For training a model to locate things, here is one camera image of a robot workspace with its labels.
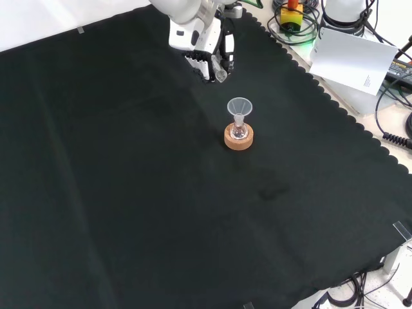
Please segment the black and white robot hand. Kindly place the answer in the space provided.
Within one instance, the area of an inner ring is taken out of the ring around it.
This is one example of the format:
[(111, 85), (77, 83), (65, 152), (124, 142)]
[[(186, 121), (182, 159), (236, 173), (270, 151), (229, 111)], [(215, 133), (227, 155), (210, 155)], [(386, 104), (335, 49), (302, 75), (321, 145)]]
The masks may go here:
[(234, 26), (219, 7), (205, 26), (199, 17), (186, 24), (170, 22), (169, 46), (180, 50), (204, 82), (224, 82), (234, 69)]

